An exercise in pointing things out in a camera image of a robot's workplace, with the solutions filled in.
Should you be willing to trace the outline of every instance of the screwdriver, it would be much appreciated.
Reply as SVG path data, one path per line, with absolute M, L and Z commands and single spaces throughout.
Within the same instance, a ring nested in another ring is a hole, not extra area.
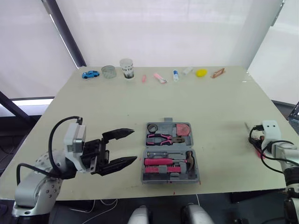
M 145 159 L 145 166 L 154 166 L 154 165 L 172 165 L 175 162 L 187 162 L 187 160 L 173 160 L 169 158 L 158 158 L 158 159 Z
M 173 152 L 173 153 L 161 153 L 161 152 L 150 153 L 150 152 L 148 152 L 147 153 L 148 156 L 155 156 L 155 155 L 157 155 L 157 156 L 166 156 L 166 155 L 170 155 L 170 154 L 180 154 L 180 155 L 182 155 L 183 153 L 181 153 L 181 152 Z

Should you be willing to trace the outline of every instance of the pliers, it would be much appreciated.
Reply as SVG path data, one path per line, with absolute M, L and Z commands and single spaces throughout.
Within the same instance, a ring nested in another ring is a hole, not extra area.
M 182 137 L 173 137 L 170 134 L 148 134 L 146 136 L 148 139 L 150 138 L 161 138 L 166 139 L 165 141 L 161 142 L 146 142 L 147 146 L 171 146 L 173 143 L 182 143 L 185 142 L 185 139 Z

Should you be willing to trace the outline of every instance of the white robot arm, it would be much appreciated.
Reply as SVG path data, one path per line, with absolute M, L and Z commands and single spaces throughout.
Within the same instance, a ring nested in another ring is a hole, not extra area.
M 253 139 L 254 130 L 262 131 L 264 136 Z M 281 132 L 274 120 L 265 120 L 250 131 L 249 142 L 261 153 L 261 160 L 268 168 L 285 175 L 286 193 L 285 220 L 288 224 L 299 223 L 299 150 L 289 141 L 281 140 Z M 263 158 L 280 162 L 282 171 L 269 167 Z
M 64 121 L 70 123 L 64 137 L 64 150 L 52 151 L 52 139 L 56 128 Z M 103 138 L 85 142 L 85 125 L 82 118 L 69 117 L 59 121 L 49 137 L 49 151 L 36 160 L 34 166 L 20 163 L 17 166 L 17 188 L 12 210 L 12 224 L 46 224 L 60 192 L 63 180 L 74 178 L 76 172 L 107 175 L 122 170 L 137 157 L 122 157 L 109 162 L 106 144 L 111 139 L 120 139 L 133 133 L 132 129 L 121 128 L 103 133 Z M 21 167 L 33 171 L 22 181 Z

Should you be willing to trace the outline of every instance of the tool case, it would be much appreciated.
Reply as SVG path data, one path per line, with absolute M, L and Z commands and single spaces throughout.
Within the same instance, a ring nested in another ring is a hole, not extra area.
M 178 136 L 178 124 L 188 125 L 189 133 Z M 146 125 L 145 139 L 142 183 L 194 183 L 199 181 L 199 169 L 195 151 L 192 149 L 193 138 L 189 123 L 175 123 L 172 122 L 172 118 L 164 118 L 164 122 L 150 122 Z

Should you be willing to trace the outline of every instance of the table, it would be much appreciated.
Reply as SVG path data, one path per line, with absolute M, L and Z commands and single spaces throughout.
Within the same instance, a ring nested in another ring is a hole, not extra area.
M 278 122 L 284 140 L 299 146 L 299 138 L 275 105 L 242 67 L 226 67 L 226 73 L 212 79 L 220 67 L 205 67 L 208 74 L 198 78 L 194 73 L 172 80 L 171 67 L 135 68 L 135 78 L 126 80 L 119 68 L 117 77 L 83 80 L 76 70 L 60 90 L 44 115 L 0 178 L 0 198 L 14 198 L 15 169 L 18 163 L 34 164 L 47 151 L 49 133 L 61 119 L 76 115 L 86 124 L 86 140 L 116 128 L 132 128 L 135 132 L 107 145 L 110 159 L 137 155 L 132 165 L 107 175 L 78 173 L 65 180 L 58 200 L 131 198 L 204 193 L 240 192 L 285 187 L 284 176 L 266 168 L 248 143 L 249 131 L 262 120 Z M 158 72 L 168 79 L 160 84 L 152 75 Z M 142 76 L 147 80 L 142 83 Z M 142 154 L 147 122 L 189 122 L 200 173 L 195 184 L 142 184 Z M 53 148 L 63 148 L 68 124 L 61 125 L 53 140 Z M 280 169 L 276 161 L 267 161 Z M 22 177 L 30 170 L 23 168 Z

